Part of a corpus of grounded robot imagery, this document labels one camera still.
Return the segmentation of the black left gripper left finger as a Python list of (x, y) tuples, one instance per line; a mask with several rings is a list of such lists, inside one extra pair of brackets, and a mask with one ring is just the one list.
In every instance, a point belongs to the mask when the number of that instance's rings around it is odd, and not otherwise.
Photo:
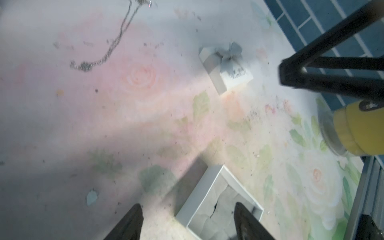
[(139, 240), (143, 222), (142, 206), (135, 204), (108, 233), (104, 240)]

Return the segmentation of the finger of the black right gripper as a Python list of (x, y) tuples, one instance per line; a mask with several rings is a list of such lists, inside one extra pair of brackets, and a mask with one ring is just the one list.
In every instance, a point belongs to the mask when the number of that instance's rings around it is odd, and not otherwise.
[(384, 2), (370, 1), (288, 59), (281, 68), (382, 68), (383, 58), (323, 57), (322, 54), (384, 17)]
[[(318, 57), (308, 64), (310, 68), (352, 69), (383, 71), (384, 58)], [(303, 66), (295, 65), (288, 59), (279, 65), (280, 83), (296, 89), (306, 89), (319, 93), (332, 93), (349, 97), (382, 101), (384, 81), (372, 78), (339, 75), (308, 74)]]

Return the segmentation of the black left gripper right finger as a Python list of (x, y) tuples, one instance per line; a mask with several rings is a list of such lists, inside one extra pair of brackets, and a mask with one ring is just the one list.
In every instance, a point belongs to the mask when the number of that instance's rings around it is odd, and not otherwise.
[(252, 213), (240, 202), (234, 210), (237, 240), (274, 240)]

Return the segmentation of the white jewelry box base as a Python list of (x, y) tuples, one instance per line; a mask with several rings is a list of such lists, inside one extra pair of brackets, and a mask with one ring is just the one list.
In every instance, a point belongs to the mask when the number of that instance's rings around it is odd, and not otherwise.
[(176, 219), (198, 240), (236, 240), (235, 206), (260, 220), (264, 208), (224, 165), (208, 167)]

